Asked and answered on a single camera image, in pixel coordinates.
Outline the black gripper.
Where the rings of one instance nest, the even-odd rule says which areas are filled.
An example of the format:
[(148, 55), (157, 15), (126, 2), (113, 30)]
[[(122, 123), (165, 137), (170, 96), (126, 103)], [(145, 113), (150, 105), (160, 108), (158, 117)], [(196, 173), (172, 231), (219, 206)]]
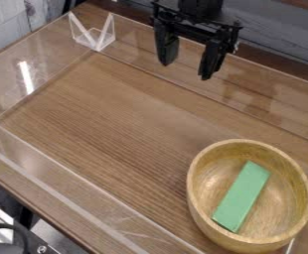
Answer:
[(169, 65), (178, 56), (180, 36), (207, 43), (200, 63), (199, 76), (212, 78), (220, 70), (227, 48), (212, 39), (225, 36), (228, 52), (239, 47), (239, 32), (243, 24), (224, 11), (225, 0), (153, 0), (153, 27), (157, 56), (162, 65)]

